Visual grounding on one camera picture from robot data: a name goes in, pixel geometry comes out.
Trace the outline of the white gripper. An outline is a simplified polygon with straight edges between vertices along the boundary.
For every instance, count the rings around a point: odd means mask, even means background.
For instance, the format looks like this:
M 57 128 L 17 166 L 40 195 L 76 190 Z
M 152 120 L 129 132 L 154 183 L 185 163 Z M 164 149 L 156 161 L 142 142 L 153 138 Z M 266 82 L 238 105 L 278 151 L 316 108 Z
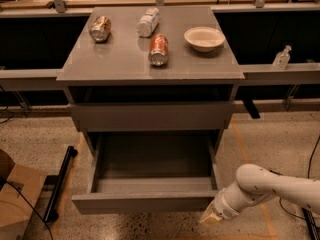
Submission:
M 219 191 L 214 200 L 208 205 L 204 213 L 201 215 L 199 222 L 205 226 L 213 226 L 224 220 L 233 220 L 239 215 L 225 197 L 225 188 Z

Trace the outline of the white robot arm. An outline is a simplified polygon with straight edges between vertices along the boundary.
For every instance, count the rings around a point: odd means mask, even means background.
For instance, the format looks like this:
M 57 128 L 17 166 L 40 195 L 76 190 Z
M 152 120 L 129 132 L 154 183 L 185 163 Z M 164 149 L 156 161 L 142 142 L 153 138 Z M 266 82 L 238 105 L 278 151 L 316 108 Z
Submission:
M 233 220 L 244 209 L 274 197 L 320 213 L 319 180 L 279 175 L 255 164 L 244 164 L 237 169 L 234 181 L 208 205 L 200 223 L 212 226 L 221 220 Z

